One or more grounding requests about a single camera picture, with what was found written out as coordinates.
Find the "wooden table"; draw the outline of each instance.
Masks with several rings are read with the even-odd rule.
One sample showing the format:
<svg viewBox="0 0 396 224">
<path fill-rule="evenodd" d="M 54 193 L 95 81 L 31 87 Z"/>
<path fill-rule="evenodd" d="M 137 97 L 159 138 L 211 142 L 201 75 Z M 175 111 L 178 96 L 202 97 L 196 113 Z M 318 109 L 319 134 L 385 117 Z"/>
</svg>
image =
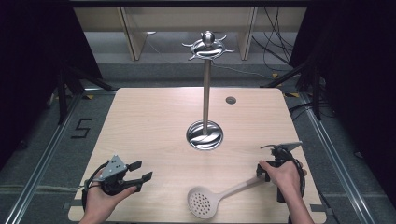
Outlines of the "wooden table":
<svg viewBox="0 0 396 224">
<path fill-rule="evenodd" d="M 230 105 L 226 98 L 236 98 Z M 200 219 L 187 206 L 187 194 L 195 186 L 222 192 L 255 175 L 258 161 L 272 161 L 269 149 L 260 147 L 298 141 L 283 95 L 278 89 L 211 88 L 209 119 L 224 131 L 219 147 L 200 151 L 190 146 L 186 131 L 202 119 L 203 88 L 120 89 L 108 112 L 83 181 L 118 154 L 125 163 L 142 161 L 140 169 L 125 180 L 150 171 L 152 179 L 141 192 L 121 202 L 111 221 L 181 223 L 285 223 L 289 210 L 276 201 L 276 186 L 261 182 L 223 199 L 217 214 Z M 304 201 L 317 223 L 323 212 L 311 212 L 321 204 L 301 147 L 293 156 L 308 171 Z M 81 198 L 81 191 L 76 200 Z M 71 220 L 83 216 L 81 206 L 72 206 Z"/>
</svg>

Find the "metal rail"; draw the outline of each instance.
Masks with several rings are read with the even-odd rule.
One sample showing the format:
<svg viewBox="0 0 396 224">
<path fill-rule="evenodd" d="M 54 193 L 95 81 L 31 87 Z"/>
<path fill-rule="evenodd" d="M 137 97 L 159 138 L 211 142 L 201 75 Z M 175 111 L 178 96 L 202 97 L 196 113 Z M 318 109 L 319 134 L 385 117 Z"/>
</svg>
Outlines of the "metal rail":
<svg viewBox="0 0 396 224">
<path fill-rule="evenodd" d="M 300 93 L 300 96 L 303 104 L 309 103 L 306 93 L 302 92 Z M 346 192 L 346 196 L 349 198 L 353 208 L 355 209 L 359 220 L 361 223 L 376 223 L 374 215 L 370 212 L 366 201 L 364 201 L 359 189 L 356 187 L 355 183 L 350 177 L 347 168 L 343 164 L 334 145 L 332 144 L 332 140 L 330 139 L 329 135 L 327 135 L 326 129 L 324 128 L 322 122 L 316 119 L 316 116 L 311 109 L 307 110 L 307 114 L 312 125 L 314 126 L 315 131 L 318 134 L 320 142 L 322 143 L 335 172 L 338 175 L 338 178 L 340 179 L 341 185 Z"/>
<path fill-rule="evenodd" d="M 70 119 L 73 115 L 74 110 L 76 109 L 78 102 L 81 99 L 81 95 L 77 94 L 74 95 L 70 106 L 69 106 L 69 113 L 67 114 L 66 118 L 64 121 L 58 125 L 58 127 L 55 130 L 54 135 L 51 137 L 49 144 L 46 147 L 46 150 L 44 151 L 43 155 L 40 158 L 40 161 L 38 162 L 37 166 L 35 167 L 32 175 L 30 176 L 28 182 L 23 188 L 23 191 L 18 198 L 18 200 L 15 202 L 15 204 L 12 206 L 6 223 L 7 224 L 16 224 L 20 223 L 21 219 L 26 212 L 26 209 L 32 201 L 32 198 L 35 194 L 35 190 L 38 186 L 38 183 L 40 182 L 43 174 L 47 170 L 50 161 L 56 151 L 57 146 L 59 145 L 62 137 L 64 136 L 64 131 L 67 127 L 67 125 L 70 122 Z"/>
</svg>

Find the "finger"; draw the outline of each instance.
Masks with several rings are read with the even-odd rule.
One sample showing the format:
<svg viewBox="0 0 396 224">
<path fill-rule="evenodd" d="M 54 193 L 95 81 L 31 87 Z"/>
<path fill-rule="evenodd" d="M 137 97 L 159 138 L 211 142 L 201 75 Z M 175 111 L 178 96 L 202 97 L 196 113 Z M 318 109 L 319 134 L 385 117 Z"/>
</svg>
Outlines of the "finger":
<svg viewBox="0 0 396 224">
<path fill-rule="evenodd" d="M 259 165 L 262 167 L 262 169 L 268 171 L 272 169 L 273 167 L 266 161 L 259 161 Z"/>
<path fill-rule="evenodd" d="M 116 200 L 116 203 L 121 202 L 122 200 L 128 198 L 131 194 L 133 194 L 137 190 L 136 186 L 130 187 L 128 189 L 125 189 L 121 191 L 120 193 L 114 195 L 114 199 Z"/>
</svg>

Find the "white slotted spoon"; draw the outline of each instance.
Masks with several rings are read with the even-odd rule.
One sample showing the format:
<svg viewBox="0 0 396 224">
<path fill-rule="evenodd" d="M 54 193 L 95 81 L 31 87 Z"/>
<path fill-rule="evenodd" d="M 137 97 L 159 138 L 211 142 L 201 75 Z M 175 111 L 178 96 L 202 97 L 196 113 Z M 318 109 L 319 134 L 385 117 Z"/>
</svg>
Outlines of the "white slotted spoon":
<svg viewBox="0 0 396 224">
<path fill-rule="evenodd" d="M 259 182 L 261 179 L 253 177 L 245 182 L 242 182 L 230 189 L 223 191 L 222 193 L 213 193 L 204 187 L 195 187 L 189 191 L 187 195 L 187 203 L 190 211 L 200 218 L 211 218 L 218 211 L 219 202 L 238 190 Z"/>
</svg>

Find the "human hand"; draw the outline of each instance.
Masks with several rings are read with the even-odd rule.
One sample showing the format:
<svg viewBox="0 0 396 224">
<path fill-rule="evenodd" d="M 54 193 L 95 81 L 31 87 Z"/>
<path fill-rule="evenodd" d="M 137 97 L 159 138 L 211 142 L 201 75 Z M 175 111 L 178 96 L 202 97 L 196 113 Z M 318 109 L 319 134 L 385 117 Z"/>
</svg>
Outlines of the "human hand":
<svg viewBox="0 0 396 224">
<path fill-rule="evenodd" d="M 271 166 L 266 161 L 259 161 L 259 164 L 268 173 L 273 183 L 279 187 L 282 193 L 283 191 L 289 192 L 291 190 L 293 192 L 300 192 L 300 176 L 292 161 L 286 161 L 277 168 Z"/>
<path fill-rule="evenodd" d="M 110 196 L 104 193 L 100 186 L 100 182 L 93 181 L 91 187 L 88 189 L 85 214 L 79 222 L 80 224 L 97 224 L 105 222 L 110 217 L 117 204 L 136 191 L 136 186 L 133 186 L 114 196 Z"/>
<path fill-rule="evenodd" d="M 282 192 L 290 211 L 292 223 L 314 223 L 304 204 L 300 192 L 300 176 L 294 163 L 292 161 L 286 161 L 277 168 L 271 166 L 266 161 L 259 161 L 259 164 Z"/>
</svg>

